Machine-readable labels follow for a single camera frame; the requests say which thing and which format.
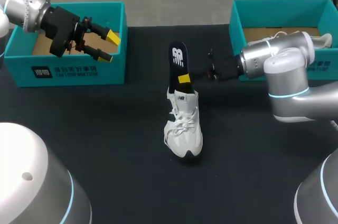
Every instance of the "robotic arm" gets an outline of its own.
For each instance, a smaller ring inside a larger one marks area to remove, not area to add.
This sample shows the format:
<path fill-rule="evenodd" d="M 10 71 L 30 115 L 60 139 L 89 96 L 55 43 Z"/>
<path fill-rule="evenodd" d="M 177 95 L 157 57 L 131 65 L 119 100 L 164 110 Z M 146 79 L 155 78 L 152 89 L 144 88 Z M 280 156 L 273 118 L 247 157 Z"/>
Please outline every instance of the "robotic arm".
<path fill-rule="evenodd" d="M 255 43 L 226 59 L 212 75 L 221 79 L 265 76 L 273 114 L 281 122 L 333 120 L 338 114 L 338 82 L 309 88 L 306 68 L 314 61 L 311 37 L 305 32 Z"/>
<path fill-rule="evenodd" d="M 83 51 L 95 60 L 110 62 L 112 56 L 85 45 L 83 36 L 87 31 L 98 34 L 102 39 L 119 45 L 120 39 L 108 27 L 101 27 L 57 6 L 53 8 L 50 0 L 0 0 L 0 44 L 8 33 L 9 23 L 22 26 L 25 32 L 43 30 L 47 38 L 53 40 L 50 53 L 62 57 L 65 50 L 70 50 L 74 41 L 77 51 Z"/>

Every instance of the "cardboard box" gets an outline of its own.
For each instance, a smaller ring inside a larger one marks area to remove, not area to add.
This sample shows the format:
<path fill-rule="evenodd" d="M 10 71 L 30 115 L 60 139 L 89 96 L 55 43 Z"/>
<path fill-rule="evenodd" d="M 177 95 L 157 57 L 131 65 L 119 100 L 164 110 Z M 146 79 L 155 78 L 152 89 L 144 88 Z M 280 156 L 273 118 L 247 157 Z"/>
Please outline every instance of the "cardboard box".
<path fill-rule="evenodd" d="M 109 27 L 120 36 L 119 46 L 86 33 L 86 45 L 100 48 L 113 56 L 111 63 L 94 60 L 72 49 L 58 58 L 49 53 L 51 40 L 38 33 L 24 33 L 16 26 L 5 51 L 6 65 L 18 87 L 123 84 L 127 50 L 127 21 L 122 2 L 60 3 L 81 18 Z"/>
<path fill-rule="evenodd" d="M 338 11 L 331 0 L 234 0 L 229 33 L 235 55 L 247 42 L 279 31 L 306 31 L 313 36 L 330 33 L 332 48 L 315 51 L 315 61 L 307 69 L 308 78 L 338 79 Z"/>

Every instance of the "new balance logo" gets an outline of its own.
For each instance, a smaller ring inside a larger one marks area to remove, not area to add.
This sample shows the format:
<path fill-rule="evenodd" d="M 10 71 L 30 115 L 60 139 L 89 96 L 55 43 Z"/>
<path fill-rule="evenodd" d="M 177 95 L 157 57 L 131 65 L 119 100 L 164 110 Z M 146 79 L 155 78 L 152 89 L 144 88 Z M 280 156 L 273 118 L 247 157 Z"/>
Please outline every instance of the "new balance logo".
<path fill-rule="evenodd" d="M 183 53 L 181 49 L 173 48 L 173 62 L 181 67 L 184 67 Z"/>

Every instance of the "black insole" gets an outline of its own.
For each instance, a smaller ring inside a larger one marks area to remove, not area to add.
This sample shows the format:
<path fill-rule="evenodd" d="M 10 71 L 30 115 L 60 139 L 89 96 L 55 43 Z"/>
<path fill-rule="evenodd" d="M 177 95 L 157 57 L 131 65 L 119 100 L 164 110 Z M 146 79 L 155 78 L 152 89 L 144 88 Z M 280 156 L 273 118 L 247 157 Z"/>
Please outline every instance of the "black insole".
<path fill-rule="evenodd" d="M 183 42 L 172 42 L 168 49 L 170 82 L 169 93 L 175 90 L 187 94 L 193 94 L 194 90 L 190 82 L 180 83 L 179 76 L 189 73 L 188 52 Z"/>

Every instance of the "black table surface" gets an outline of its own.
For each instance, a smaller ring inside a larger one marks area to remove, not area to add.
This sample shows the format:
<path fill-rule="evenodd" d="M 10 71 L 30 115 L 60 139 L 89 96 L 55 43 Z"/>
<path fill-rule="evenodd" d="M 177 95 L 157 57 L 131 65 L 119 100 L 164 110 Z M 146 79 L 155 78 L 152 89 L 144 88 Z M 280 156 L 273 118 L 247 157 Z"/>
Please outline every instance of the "black table surface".
<path fill-rule="evenodd" d="M 199 81 L 203 159 L 163 143 L 167 48 L 186 43 L 191 71 L 210 47 L 232 53 L 227 25 L 130 27 L 122 86 L 16 87 L 0 71 L 0 122 L 35 131 L 80 182 L 101 223 L 296 223 L 299 184 L 338 147 L 329 122 L 283 124 L 264 82 Z"/>

